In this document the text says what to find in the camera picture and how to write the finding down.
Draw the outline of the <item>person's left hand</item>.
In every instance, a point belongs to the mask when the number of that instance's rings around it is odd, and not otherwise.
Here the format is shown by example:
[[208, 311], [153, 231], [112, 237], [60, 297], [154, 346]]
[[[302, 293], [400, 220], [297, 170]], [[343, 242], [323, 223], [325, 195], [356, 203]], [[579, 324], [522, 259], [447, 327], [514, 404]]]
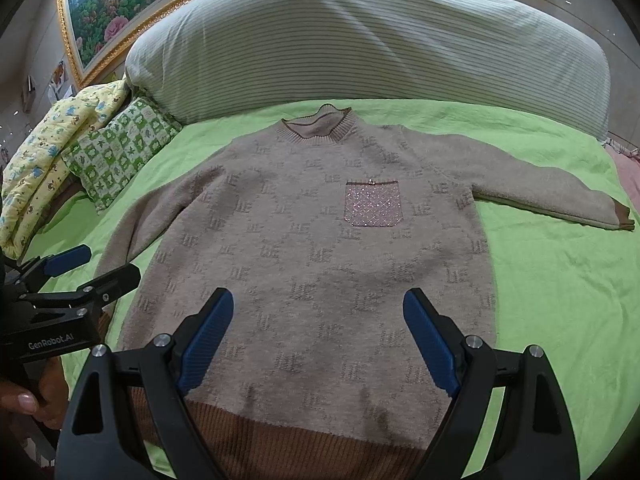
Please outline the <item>person's left hand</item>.
[[68, 385], [61, 359], [47, 360], [36, 391], [1, 383], [1, 411], [12, 415], [32, 416], [50, 429], [61, 429], [68, 403]]

